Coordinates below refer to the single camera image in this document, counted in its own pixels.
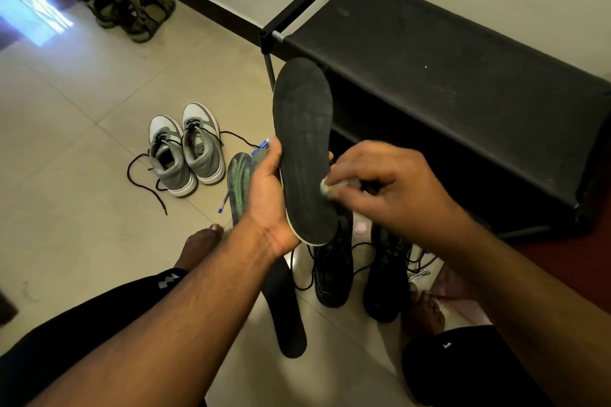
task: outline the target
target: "finger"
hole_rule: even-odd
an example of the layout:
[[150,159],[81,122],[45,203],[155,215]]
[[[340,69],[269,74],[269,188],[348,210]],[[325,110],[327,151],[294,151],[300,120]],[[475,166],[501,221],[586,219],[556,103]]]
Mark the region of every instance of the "finger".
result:
[[350,161],[361,155],[368,154],[388,154],[396,150],[397,147],[384,142],[373,140],[363,140],[355,146],[350,147],[337,159],[337,163]]
[[325,178],[327,185],[335,185],[342,180],[378,180],[384,185],[395,181],[395,161],[389,155],[363,154],[357,158],[337,162]]
[[275,174],[280,166],[280,157],[282,156],[282,144],[278,137],[272,137],[270,141],[270,147],[263,161],[259,164],[256,169],[265,176],[271,176]]
[[384,201],[374,195],[369,195],[354,187],[340,187],[333,191],[335,201],[362,216],[379,222],[380,214],[384,212]]

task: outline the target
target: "floor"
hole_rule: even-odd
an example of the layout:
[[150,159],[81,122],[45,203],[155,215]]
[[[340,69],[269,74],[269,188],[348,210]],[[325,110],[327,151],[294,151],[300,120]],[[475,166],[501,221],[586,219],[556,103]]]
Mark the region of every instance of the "floor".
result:
[[[156,114],[179,120],[192,101],[223,130],[261,142],[274,132],[272,94],[258,48],[179,6],[154,40],[134,44],[119,29],[99,28],[81,4],[70,26],[42,45],[27,38],[0,52],[0,289],[19,308],[0,329],[0,353],[58,313],[176,261],[185,239],[219,223],[223,183],[187,199],[166,193],[168,216],[153,195],[129,183],[129,162],[148,147]],[[277,61],[276,70],[282,66]],[[247,151],[224,136],[225,161]],[[133,178],[154,187],[146,161]],[[355,242],[366,240],[356,235]],[[355,268],[371,249],[355,249]],[[432,272],[440,267],[433,264]],[[295,277],[309,282],[312,261],[296,253]],[[421,279],[428,287],[433,276]],[[256,301],[214,381],[211,406],[406,406],[398,366],[398,321],[378,325],[363,310],[367,273],[349,302],[321,306],[299,292],[308,348],[298,359],[277,347],[266,302]],[[448,327],[465,325],[447,313]]]

